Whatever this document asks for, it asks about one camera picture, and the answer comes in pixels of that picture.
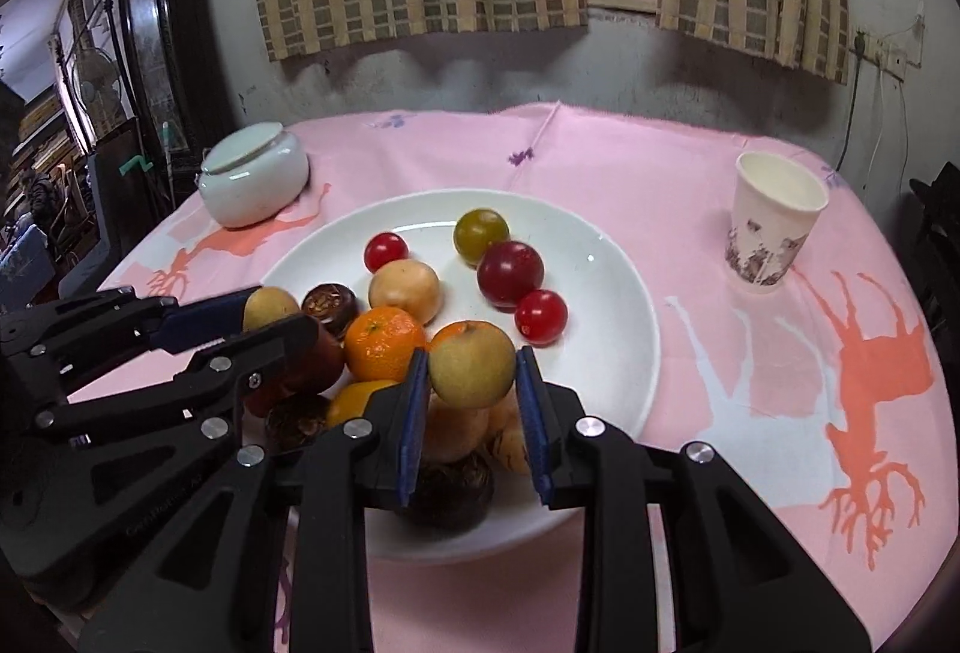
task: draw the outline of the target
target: robotic hand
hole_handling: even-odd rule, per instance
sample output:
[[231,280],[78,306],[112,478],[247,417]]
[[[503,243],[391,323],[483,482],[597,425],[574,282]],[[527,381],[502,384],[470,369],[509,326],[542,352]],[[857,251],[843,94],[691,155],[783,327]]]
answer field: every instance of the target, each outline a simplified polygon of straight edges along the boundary
[[[426,356],[363,418],[266,455],[242,444],[243,397],[318,327],[296,316],[241,335],[251,292],[179,306],[122,288],[0,316],[0,547],[37,597],[99,605],[83,653],[271,651],[292,506],[291,653],[373,650],[364,509],[416,489]],[[221,338],[169,383],[66,401],[143,351]],[[577,653],[658,651],[648,504],[664,517],[679,651],[869,653],[853,611],[711,446],[635,444],[544,383],[530,348],[517,397],[542,502],[586,508]]]

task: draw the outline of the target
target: pink tablecloth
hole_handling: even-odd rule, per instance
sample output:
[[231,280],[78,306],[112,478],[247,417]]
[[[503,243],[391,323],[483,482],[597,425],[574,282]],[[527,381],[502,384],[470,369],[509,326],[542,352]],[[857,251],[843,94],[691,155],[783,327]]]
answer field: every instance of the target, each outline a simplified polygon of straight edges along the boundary
[[[643,441],[716,445],[832,578],[875,646],[907,615],[957,532],[952,416],[904,274],[829,166],[772,139],[546,105],[355,115],[293,130],[313,174],[294,206],[232,233],[194,196],[107,284],[181,300],[255,284],[324,223],[430,188],[514,190],[571,209],[623,247],[656,302],[664,365]],[[722,264],[745,149],[797,158],[830,185],[798,273],[769,296],[741,294]],[[83,395],[169,378],[184,363],[141,358]],[[575,519],[472,564],[371,564],[377,650],[572,649],[581,531]],[[280,626],[277,641],[284,636]]]

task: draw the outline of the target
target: person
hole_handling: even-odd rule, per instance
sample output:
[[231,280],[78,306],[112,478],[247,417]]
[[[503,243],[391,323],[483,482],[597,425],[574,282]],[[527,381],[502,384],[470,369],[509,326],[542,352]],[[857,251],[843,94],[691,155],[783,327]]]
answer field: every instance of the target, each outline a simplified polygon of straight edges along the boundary
[[0,258],[7,255],[11,247],[13,247],[13,217],[8,215],[3,218],[3,228],[0,230]]
[[27,166],[20,172],[20,187],[34,225],[50,236],[50,228],[59,212],[59,190],[56,185],[48,175],[37,174],[32,166]]

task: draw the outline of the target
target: pear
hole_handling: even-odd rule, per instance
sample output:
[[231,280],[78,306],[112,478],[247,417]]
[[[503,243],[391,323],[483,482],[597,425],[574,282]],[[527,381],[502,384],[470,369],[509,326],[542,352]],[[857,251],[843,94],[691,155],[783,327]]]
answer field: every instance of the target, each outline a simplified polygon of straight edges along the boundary
[[514,384],[514,343],[492,323],[470,322],[461,333],[430,348],[430,383],[457,409],[493,407]]

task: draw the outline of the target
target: orange deer print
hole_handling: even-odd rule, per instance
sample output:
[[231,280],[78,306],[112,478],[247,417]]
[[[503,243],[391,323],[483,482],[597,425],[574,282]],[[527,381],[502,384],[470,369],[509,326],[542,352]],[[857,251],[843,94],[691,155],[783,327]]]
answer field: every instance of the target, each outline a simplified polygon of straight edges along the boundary
[[[817,300],[840,338],[840,407],[847,416],[847,428],[826,426],[827,439],[832,443],[840,468],[850,485],[835,488],[824,500],[821,509],[833,505],[833,532],[839,529],[847,537],[847,552],[853,552],[856,525],[864,520],[864,538],[867,547],[867,566],[875,570],[877,552],[885,546],[893,533],[888,522],[893,522],[896,508],[890,495],[890,477],[899,474],[913,492],[913,514],[907,528],[920,524],[920,509],[926,504],[920,480],[905,463],[887,461],[886,450],[877,450],[877,414],[875,407],[882,402],[893,402],[906,396],[918,396],[933,385],[926,331],[923,319],[918,319],[912,330],[907,330],[904,312],[883,285],[866,274],[858,274],[872,284],[890,303],[896,318],[894,336],[865,338],[856,319],[846,279],[833,272],[847,302],[844,322],[830,308],[807,278],[797,275]],[[869,493],[877,486],[877,497]]]
[[[320,193],[320,201],[323,201],[323,196],[329,192],[330,184],[326,183],[323,186],[323,192]],[[317,212],[301,217],[299,220],[280,220],[278,217],[274,217],[262,223],[257,223],[256,226],[242,228],[239,231],[217,228],[209,236],[205,236],[197,242],[190,252],[187,252],[185,248],[177,250],[169,271],[156,271],[150,281],[147,282],[148,295],[182,298],[190,284],[187,268],[190,262],[204,250],[229,252],[230,255],[235,255],[235,257],[253,255],[253,251],[274,234],[282,233],[282,231],[292,231],[294,228],[304,228],[319,215],[320,207],[318,206]]]

